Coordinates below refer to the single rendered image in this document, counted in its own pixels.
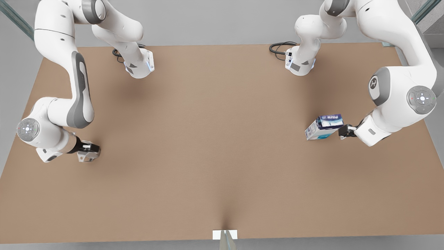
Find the blue and white printed carton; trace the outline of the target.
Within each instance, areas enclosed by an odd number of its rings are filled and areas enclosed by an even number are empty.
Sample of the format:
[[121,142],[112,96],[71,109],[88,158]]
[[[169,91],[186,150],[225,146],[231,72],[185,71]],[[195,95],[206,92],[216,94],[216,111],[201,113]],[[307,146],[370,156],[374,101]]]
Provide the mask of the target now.
[[306,140],[327,138],[344,125],[341,114],[319,116],[305,130]]

